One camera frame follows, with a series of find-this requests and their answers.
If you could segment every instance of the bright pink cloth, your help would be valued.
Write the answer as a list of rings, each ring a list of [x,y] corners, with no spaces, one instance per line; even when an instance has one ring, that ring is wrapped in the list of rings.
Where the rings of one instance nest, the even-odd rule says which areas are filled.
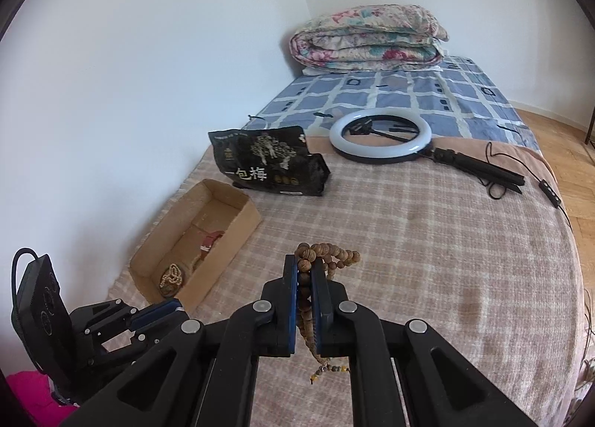
[[[49,391],[49,379],[39,372],[8,375],[8,385],[40,427],[58,427],[76,410],[72,405],[59,405]]]

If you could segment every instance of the black metal leg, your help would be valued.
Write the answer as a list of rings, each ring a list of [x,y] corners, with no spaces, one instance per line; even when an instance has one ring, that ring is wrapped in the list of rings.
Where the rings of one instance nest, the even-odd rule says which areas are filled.
[[[595,124],[595,108],[593,108],[593,116],[591,116],[591,123],[589,125],[589,130],[587,132],[587,137],[585,138],[585,145],[588,145],[591,142],[591,134],[593,133],[593,124]]]

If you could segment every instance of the floral comforter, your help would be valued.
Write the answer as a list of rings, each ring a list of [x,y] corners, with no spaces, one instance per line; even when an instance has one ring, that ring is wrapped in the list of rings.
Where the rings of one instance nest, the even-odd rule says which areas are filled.
[[[292,56],[307,67],[413,71],[441,62],[448,33],[421,6],[361,6],[307,22],[290,40]]]

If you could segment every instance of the white wall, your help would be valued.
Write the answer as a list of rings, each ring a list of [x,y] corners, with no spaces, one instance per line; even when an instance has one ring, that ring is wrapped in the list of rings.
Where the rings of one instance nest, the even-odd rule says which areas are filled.
[[[420,4],[510,100],[586,125],[595,105],[595,33],[575,0],[307,0],[313,16],[363,4]]]
[[[292,80],[282,48],[308,18],[305,0],[25,1],[0,42],[5,373],[30,367],[10,325],[14,252],[50,255],[68,309],[102,301],[207,131]]]

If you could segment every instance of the white ring light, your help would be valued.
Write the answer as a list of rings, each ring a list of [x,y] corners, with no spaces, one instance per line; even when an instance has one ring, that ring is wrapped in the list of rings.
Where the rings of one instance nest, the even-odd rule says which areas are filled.
[[[419,134],[413,140],[389,147],[369,147],[358,145],[346,140],[343,137],[344,130],[350,123],[365,117],[395,116],[409,120],[419,130]],[[348,155],[348,158],[368,163],[394,163],[398,161],[413,160],[417,153],[421,152],[432,141],[432,130],[430,125],[421,116],[413,111],[403,108],[370,108],[359,110],[338,119],[332,125],[329,138],[332,146],[341,155]]]

